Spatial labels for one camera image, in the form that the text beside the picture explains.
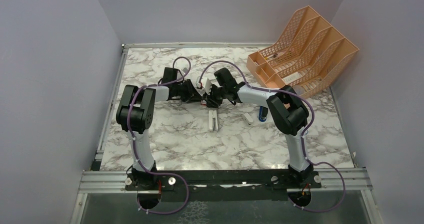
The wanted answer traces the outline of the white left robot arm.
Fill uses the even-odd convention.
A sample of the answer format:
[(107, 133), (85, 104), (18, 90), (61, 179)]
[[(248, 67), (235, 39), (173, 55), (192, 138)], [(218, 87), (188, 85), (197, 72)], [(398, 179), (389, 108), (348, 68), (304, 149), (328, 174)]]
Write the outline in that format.
[(153, 122), (156, 102), (180, 100), (184, 103), (200, 102), (201, 95), (197, 92), (190, 79), (183, 79), (179, 69), (166, 67), (163, 77), (157, 86), (141, 88), (126, 85), (120, 99), (116, 122), (127, 132), (131, 141), (133, 154), (133, 169), (141, 172), (139, 184), (145, 189), (155, 187), (157, 175), (151, 147), (149, 143), (149, 128)]

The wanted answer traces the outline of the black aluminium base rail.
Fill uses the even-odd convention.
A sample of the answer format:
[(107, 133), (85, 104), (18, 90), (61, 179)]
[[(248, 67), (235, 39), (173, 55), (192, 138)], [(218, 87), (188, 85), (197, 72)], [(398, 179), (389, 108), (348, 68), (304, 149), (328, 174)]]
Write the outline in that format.
[(287, 169), (160, 171), (144, 187), (125, 171), (85, 171), (79, 194), (136, 194), (145, 199), (183, 202), (227, 200), (285, 200), (287, 193), (372, 190), (364, 168), (315, 169), (297, 181)]

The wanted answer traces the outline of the peach plastic desk organizer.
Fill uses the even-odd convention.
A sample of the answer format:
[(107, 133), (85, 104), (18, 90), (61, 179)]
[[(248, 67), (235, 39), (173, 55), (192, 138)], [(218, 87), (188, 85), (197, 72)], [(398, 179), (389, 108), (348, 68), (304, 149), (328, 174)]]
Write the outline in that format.
[(250, 54), (247, 68), (268, 88), (301, 88), (310, 98), (329, 87), (359, 48), (310, 6), (298, 9), (278, 40)]

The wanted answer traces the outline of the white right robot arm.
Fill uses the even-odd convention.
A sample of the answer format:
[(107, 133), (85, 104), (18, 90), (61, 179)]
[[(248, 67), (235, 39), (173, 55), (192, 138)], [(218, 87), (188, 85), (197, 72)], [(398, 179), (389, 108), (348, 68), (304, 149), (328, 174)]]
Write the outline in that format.
[(301, 187), (308, 182), (313, 171), (304, 135), (308, 124), (309, 111), (303, 100), (291, 86), (280, 89), (255, 87), (246, 82), (237, 82), (227, 68), (214, 73), (217, 85), (199, 78), (197, 87), (204, 90), (207, 106), (217, 108), (224, 99), (233, 104), (248, 103), (268, 109), (277, 129), (286, 138), (289, 150), (289, 182), (294, 187)]

